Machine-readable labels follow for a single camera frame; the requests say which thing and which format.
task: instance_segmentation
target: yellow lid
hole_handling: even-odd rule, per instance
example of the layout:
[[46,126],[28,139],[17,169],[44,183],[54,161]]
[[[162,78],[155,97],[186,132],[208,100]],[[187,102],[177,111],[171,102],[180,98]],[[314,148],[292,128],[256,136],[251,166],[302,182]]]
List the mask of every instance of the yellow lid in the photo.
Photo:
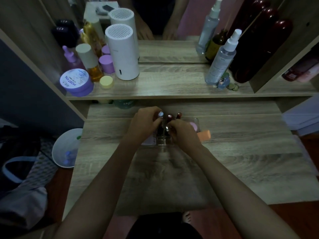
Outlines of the yellow lid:
[[114,85],[114,80],[111,76],[103,76],[100,79],[100,86],[102,89],[111,88]]

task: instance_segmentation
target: white humidifier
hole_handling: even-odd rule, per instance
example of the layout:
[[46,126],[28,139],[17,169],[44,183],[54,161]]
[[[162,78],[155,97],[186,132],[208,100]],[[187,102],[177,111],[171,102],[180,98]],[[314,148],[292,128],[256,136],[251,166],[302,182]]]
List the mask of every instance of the white humidifier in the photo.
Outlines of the white humidifier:
[[115,74],[121,80],[133,80],[139,74],[133,29],[126,24],[114,24],[105,30],[113,59]]
[[127,8],[117,8],[109,12],[111,24],[126,24],[133,29],[136,57],[139,58],[138,35],[136,33],[134,12]]

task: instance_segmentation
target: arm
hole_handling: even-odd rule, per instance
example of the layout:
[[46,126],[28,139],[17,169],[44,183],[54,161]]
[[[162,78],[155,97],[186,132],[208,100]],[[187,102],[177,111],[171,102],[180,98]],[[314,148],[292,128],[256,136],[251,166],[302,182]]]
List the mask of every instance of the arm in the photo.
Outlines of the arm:
[[186,10],[189,0],[175,0],[173,13],[163,31],[163,40],[175,40],[177,28]]
[[174,120],[168,126],[175,128],[176,133],[171,130],[171,136],[202,169],[223,208],[243,238],[299,238],[261,198],[201,144],[196,132],[188,122]]
[[125,7],[134,12],[136,31],[140,40],[154,40],[154,36],[149,26],[144,22],[133,6],[132,0],[117,0],[120,7]]
[[133,156],[162,119],[158,107],[139,109],[117,149],[75,203],[54,238],[102,238],[114,213]]

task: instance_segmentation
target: pink wall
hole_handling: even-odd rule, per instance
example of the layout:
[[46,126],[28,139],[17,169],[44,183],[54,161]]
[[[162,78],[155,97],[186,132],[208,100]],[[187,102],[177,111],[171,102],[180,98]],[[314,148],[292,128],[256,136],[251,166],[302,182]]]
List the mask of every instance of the pink wall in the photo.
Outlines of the pink wall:
[[[205,17],[209,14],[215,1],[216,0],[189,0],[188,7],[178,27],[178,35],[200,35]],[[228,19],[227,29],[230,28],[243,1],[244,0],[223,0],[221,2],[219,13],[220,21],[216,33],[219,33],[220,30],[225,27]]]

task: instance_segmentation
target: hand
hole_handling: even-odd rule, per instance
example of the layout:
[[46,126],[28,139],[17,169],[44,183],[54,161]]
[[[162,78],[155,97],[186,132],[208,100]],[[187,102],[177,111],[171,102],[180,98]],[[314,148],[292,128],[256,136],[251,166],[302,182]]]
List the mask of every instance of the hand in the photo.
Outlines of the hand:
[[163,31],[163,40],[175,40],[177,38],[178,22],[169,20]]
[[141,108],[131,120],[129,130],[124,136],[130,142],[141,145],[160,125],[162,118],[158,113],[162,111],[157,106]]
[[154,40],[154,36],[149,26],[143,21],[142,18],[136,18],[136,31],[138,39],[140,40]]
[[170,135],[175,143],[187,155],[191,155],[194,151],[202,147],[193,126],[186,121],[176,119],[167,124]]

